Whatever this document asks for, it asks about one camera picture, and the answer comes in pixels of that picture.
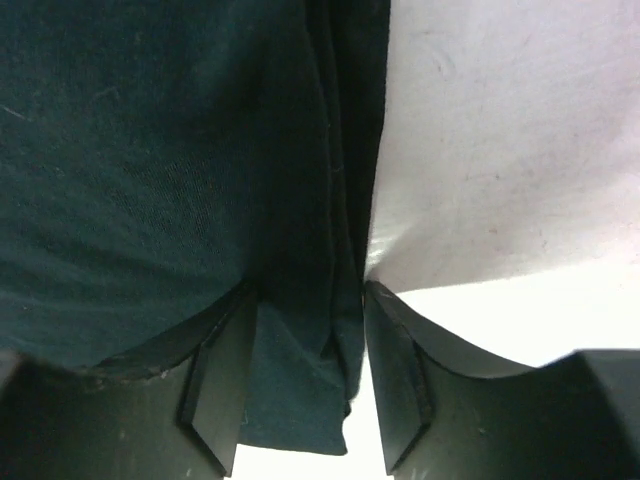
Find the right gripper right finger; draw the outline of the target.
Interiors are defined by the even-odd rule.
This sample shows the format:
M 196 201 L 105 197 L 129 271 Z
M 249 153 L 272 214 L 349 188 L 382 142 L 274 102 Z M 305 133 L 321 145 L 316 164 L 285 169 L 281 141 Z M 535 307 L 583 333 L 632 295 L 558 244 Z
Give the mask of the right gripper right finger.
M 531 370 L 422 317 L 379 281 L 365 284 L 364 320 L 385 470 L 390 475 L 433 423 L 428 363 L 481 379 Z

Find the black t-shirt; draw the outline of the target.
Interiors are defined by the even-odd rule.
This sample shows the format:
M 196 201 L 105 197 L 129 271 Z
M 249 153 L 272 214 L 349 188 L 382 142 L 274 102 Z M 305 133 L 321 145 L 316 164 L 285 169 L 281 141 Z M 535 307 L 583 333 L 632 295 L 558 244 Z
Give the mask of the black t-shirt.
M 91 366 L 242 281 L 243 444 L 324 455 L 364 351 L 386 1 L 5 1 L 1 344 Z

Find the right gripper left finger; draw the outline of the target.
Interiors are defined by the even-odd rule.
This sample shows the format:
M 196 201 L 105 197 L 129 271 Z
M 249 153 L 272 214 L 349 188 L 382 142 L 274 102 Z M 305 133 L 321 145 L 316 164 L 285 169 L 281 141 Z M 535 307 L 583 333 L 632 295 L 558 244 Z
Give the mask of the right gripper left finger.
M 211 306 L 94 368 L 118 383 L 167 378 L 185 366 L 174 424 L 213 464 L 233 471 L 244 418 L 257 294 L 242 282 Z

